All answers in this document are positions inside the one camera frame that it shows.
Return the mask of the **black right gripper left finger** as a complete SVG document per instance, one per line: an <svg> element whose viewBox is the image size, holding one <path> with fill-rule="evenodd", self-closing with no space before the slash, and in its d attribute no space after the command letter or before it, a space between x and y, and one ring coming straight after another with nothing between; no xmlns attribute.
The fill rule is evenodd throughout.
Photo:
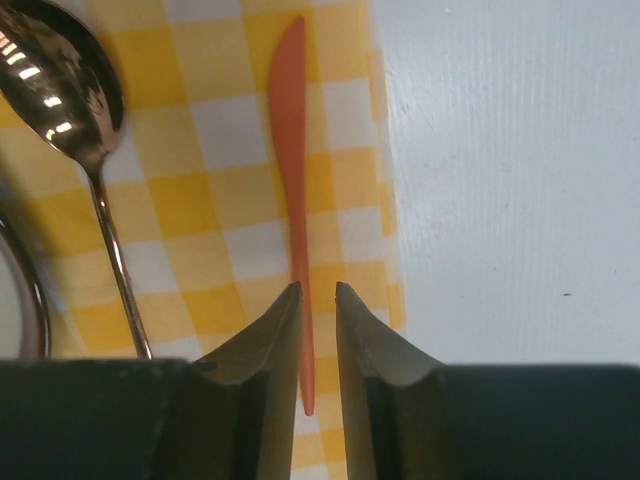
<svg viewBox="0 0 640 480"><path fill-rule="evenodd" d="M302 291L201 359L5 361L5 479L286 479Z"/></svg>

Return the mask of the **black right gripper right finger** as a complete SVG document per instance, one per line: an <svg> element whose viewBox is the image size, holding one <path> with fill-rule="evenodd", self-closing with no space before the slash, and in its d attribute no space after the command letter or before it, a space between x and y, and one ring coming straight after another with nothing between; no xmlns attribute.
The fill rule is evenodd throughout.
<svg viewBox="0 0 640 480"><path fill-rule="evenodd" d="M352 479L635 479L639 370L445 364L336 286Z"/></svg>

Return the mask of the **red rimmed cream plate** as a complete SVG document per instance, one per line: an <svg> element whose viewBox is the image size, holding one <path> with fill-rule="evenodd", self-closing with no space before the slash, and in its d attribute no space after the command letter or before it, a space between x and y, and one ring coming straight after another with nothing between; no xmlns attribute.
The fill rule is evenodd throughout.
<svg viewBox="0 0 640 480"><path fill-rule="evenodd" d="M49 312L31 258L1 215L1 359L50 356Z"/></svg>

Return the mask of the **yellow white checkered cloth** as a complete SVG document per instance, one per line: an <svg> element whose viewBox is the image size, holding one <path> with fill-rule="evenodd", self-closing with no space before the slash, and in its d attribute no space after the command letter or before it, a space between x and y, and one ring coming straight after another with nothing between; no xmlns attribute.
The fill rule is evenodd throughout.
<svg viewBox="0 0 640 480"><path fill-rule="evenodd" d="M107 193L153 350L193 357L290 277L266 106L282 33L305 21L305 208L315 411L295 420L296 479L347 475L334 293L404 324L383 57L369 1L68 1L118 69L127 129Z"/></svg>

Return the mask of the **orange chopsticks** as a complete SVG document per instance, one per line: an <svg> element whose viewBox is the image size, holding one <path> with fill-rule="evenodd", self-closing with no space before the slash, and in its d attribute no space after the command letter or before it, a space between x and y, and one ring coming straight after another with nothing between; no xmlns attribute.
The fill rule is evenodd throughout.
<svg viewBox="0 0 640 480"><path fill-rule="evenodd" d="M267 100L272 142L282 178L289 221L293 280L302 289L300 387L304 412L315 412L314 336L306 225L306 41L305 19L296 17L273 55Z"/></svg>

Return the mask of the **copper spoon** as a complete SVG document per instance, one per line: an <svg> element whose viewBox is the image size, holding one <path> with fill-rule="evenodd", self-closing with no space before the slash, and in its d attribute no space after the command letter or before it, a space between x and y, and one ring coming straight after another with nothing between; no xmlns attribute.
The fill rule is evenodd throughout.
<svg viewBox="0 0 640 480"><path fill-rule="evenodd" d="M2 2L1 38L1 93L32 131L85 172L136 352L149 359L102 178L125 130L116 71L89 28L51 1Z"/></svg>

